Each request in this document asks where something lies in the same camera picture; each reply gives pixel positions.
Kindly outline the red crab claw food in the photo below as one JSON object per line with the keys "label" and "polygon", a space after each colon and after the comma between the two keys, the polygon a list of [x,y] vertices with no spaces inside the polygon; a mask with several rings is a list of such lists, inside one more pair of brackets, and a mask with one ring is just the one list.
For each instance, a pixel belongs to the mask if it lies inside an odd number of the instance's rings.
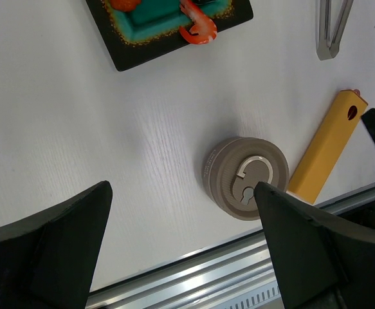
{"label": "red crab claw food", "polygon": [[114,10],[131,12],[142,3],[142,0],[109,0],[109,3]]}

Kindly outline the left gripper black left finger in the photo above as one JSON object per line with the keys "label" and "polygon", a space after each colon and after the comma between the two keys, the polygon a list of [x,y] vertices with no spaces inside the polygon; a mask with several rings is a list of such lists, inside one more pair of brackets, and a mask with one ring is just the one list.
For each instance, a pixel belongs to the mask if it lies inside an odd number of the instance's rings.
{"label": "left gripper black left finger", "polygon": [[85,308],[112,199],[102,181],[0,227],[0,308]]}

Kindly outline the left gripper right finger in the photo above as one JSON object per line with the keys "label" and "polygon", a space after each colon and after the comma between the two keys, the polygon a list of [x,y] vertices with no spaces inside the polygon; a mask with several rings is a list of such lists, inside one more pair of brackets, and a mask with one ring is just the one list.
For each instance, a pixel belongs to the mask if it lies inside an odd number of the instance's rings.
{"label": "left gripper right finger", "polygon": [[254,190],[285,308],[375,308],[375,230],[268,183]]}

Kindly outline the orange toy shrimp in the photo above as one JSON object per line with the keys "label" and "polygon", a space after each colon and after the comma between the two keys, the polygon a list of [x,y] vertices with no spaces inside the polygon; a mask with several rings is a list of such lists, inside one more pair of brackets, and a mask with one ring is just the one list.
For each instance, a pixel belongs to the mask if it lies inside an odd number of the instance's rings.
{"label": "orange toy shrimp", "polygon": [[179,33],[189,44],[208,44],[217,37],[217,26],[196,4],[191,0],[179,2],[180,10],[193,22],[190,30],[179,27]]}

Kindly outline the black square plate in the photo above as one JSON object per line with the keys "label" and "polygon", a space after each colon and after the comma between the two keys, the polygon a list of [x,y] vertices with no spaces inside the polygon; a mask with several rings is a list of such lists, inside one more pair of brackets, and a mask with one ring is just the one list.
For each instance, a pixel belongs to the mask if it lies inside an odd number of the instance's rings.
{"label": "black square plate", "polygon": [[188,45],[179,33],[193,22],[179,1],[144,0],[135,10],[114,10],[109,1],[87,1],[117,71],[126,71]]}

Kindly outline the metal serving tongs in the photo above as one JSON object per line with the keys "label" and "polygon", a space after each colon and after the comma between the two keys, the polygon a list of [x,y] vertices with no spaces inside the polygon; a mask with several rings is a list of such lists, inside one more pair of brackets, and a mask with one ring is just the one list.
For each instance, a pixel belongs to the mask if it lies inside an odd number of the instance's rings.
{"label": "metal serving tongs", "polygon": [[343,1],[333,32],[331,31],[331,3],[332,1],[330,0],[321,0],[318,8],[319,19],[316,54],[320,61],[333,59],[338,55],[342,35],[354,1]]}

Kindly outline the yellow wooden block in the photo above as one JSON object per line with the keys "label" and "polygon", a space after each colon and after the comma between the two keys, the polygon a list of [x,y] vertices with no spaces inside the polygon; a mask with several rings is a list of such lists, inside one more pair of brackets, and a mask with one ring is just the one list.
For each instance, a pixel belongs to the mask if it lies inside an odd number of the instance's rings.
{"label": "yellow wooden block", "polygon": [[291,194],[315,203],[367,106],[357,89],[335,96],[289,181]]}

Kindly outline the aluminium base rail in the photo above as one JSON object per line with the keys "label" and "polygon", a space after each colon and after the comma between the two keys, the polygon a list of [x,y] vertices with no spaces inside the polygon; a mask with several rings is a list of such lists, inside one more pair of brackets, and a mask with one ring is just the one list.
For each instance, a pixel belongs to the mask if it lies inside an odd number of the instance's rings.
{"label": "aluminium base rail", "polygon": [[[341,217],[367,201],[375,201],[375,187],[321,210]],[[186,263],[97,292],[87,307],[210,308],[272,281],[277,278],[262,228]]]}

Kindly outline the round grey tin lid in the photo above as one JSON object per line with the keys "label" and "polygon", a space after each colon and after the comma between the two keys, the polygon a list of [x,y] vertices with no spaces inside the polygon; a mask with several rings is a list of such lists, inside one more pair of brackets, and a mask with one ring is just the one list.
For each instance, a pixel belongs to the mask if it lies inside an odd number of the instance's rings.
{"label": "round grey tin lid", "polygon": [[253,191],[266,182],[285,191],[289,167],[284,153],[273,143],[235,136],[219,142],[203,162],[203,187],[210,199],[230,216],[260,218]]}

